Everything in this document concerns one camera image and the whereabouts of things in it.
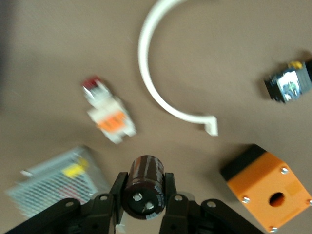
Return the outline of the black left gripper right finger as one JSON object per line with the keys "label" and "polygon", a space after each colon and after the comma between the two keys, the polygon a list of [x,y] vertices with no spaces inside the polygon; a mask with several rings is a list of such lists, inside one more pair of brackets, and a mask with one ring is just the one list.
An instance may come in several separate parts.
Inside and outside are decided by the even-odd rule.
{"label": "black left gripper right finger", "polygon": [[166,211],[160,234],[261,234],[256,226],[218,199],[200,205],[176,190],[172,173],[165,173]]}

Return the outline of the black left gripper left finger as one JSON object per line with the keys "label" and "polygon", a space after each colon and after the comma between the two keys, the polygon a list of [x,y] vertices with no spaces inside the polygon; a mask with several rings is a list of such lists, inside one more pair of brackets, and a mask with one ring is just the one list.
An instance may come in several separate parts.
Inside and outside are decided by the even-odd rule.
{"label": "black left gripper left finger", "polygon": [[65,198],[7,231],[8,234],[114,234],[122,221],[121,197],[127,172],[120,172],[108,193],[85,204]]}

